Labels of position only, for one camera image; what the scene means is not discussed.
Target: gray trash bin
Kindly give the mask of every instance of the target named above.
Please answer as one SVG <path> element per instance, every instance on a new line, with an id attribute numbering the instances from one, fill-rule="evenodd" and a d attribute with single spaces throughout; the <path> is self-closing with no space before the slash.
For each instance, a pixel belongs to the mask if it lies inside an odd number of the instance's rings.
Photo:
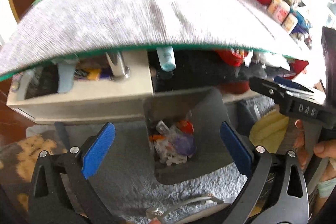
<path id="1" fill-rule="evenodd" d="M 154 173 L 158 182 L 169 185 L 197 178 L 233 162 L 222 142 L 221 123 L 229 122 L 221 93 L 215 89 L 192 93 L 155 96 L 144 104 L 148 134 L 160 120 L 178 121 L 188 116 L 194 125 L 197 152 L 186 163 L 167 166 L 154 160 Z M 150 144 L 153 158 L 155 149 Z"/>

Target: jar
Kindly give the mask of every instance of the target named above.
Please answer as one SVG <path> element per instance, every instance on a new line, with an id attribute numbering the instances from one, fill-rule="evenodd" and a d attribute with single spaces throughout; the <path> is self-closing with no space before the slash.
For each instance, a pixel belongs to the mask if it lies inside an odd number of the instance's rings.
<path id="1" fill-rule="evenodd" d="M 282 27 L 286 32 L 291 33 L 292 30 L 295 28 L 297 22 L 298 20 L 295 15 L 289 13 L 285 21 L 282 23 Z"/>
<path id="2" fill-rule="evenodd" d="M 285 1 L 281 0 L 272 17 L 276 22 L 282 24 L 288 16 L 289 11 L 289 5 Z"/>
<path id="3" fill-rule="evenodd" d="M 277 9 L 278 5 L 280 4 L 281 0 L 272 0 L 270 5 L 267 8 L 268 13 L 272 16 L 275 10 Z"/>

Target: clamp jaw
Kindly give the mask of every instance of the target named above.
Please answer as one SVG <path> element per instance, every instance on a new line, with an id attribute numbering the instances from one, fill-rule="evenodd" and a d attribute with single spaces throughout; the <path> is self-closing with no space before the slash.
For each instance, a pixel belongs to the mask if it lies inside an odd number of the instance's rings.
<path id="1" fill-rule="evenodd" d="M 325 93 L 280 77 L 275 77 L 274 81 L 252 77 L 250 88 L 272 98 L 279 105 L 281 114 L 302 119 L 305 128 L 315 130 L 315 132 L 310 130 L 305 132 L 305 144 L 311 150 L 316 140 L 321 142 L 336 138 L 336 128 L 334 128 L 336 108 L 326 99 Z M 308 194 L 315 189 L 328 162 L 328 158 L 321 159 L 312 155 L 304 171 Z"/>
<path id="2" fill-rule="evenodd" d="M 252 148 L 227 122 L 223 122 L 220 135 L 239 172 L 248 178 L 223 224 L 308 223 L 307 188 L 295 152 L 277 155 L 263 146 Z M 261 212 L 249 218 L 270 174 L 275 175 L 270 195 Z"/>
<path id="3" fill-rule="evenodd" d="M 29 223 L 119 223 L 118 218 L 105 207 L 87 180 L 97 171 L 104 157 L 101 151 L 107 151 L 102 146 L 108 149 L 114 135 L 114 125 L 106 123 L 96 136 L 89 137 L 80 148 L 72 147 L 67 153 L 60 155 L 50 155 L 47 151 L 40 152 L 31 180 Z M 68 175 L 71 190 L 87 217 L 74 211 L 61 174 Z"/>

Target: trash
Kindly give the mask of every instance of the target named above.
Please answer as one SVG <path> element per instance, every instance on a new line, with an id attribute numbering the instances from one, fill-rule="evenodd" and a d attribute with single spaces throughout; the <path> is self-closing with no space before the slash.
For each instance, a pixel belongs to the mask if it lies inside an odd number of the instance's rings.
<path id="1" fill-rule="evenodd" d="M 181 155 L 169 155 L 168 160 L 166 161 L 167 166 L 171 166 L 171 164 L 183 164 L 187 162 L 187 156 L 181 156 Z"/>
<path id="2" fill-rule="evenodd" d="M 196 144 L 193 135 L 178 134 L 173 140 L 173 145 L 179 155 L 190 157 L 196 153 Z"/>
<path id="3" fill-rule="evenodd" d="M 187 120 L 180 120 L 170 128 L 159 121 L 156 130 L 161 133 L 149 136 L 150 142 L 160 157 L 160 162 L 167 166 L 186 163 L 196 152 L 194 126 Z"/>
<path id="4" fill-rule="evenodd" d="M 191 122 L 187 120 L 181 120 L 178 123 L 176 123 L 176 126 L 179 130 L 181 130 L 183 133 L 187 134 L 194 134 L 194 126 Z"/>
<path id="5" fill-rule="evenodd" d="M 167 162 L 168 157 L 174 157 L 176 155 L 173 144 L 167 139 L 157 140 L 154 142 L 154 147 L 160 157 L 160 162 L 162 164 Z"/>
<path id="6" fill-rule="evenodd" d="M 161 134 L 161 135 L 168 135 L 169 134 L 169 128 L 166 126 L 166 124 L 163 121 L 159 121 L 155 127 L 155 129 Z"/>
<path id="7" fill-rule="evenodd" d="M 164 140 L 165 138 L 166 138 L 165 136 L 154 134 L 154 135 L 149 136 L 149 141 L 155 142 L 157 140 Z"/>

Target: cloth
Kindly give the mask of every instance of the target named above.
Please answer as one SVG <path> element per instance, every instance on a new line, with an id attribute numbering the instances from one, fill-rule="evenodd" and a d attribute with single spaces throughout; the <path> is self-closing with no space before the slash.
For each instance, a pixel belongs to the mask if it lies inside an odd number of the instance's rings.
<path id="1" fill-rule="evenodd" d="M 336 178 L 327 181 L 320 181 L 317 186 L 320 198 L 328 198 L 336 185 Z"/>
<path id="2" fill-rule="evenodd" d="M 216 1 L 43 0 L 26 13 L 2 48 L 0 80 L 60 56 L 162 44 L 253 48 L 305 59 L 255 0 Z"/>
<path id="3" fill-rule="evenodd" d="M 333 168 L 336 170 L 336 159 L 330 158 L 329 161 L 330 161 L 331 165 L 333 166 Z"/>

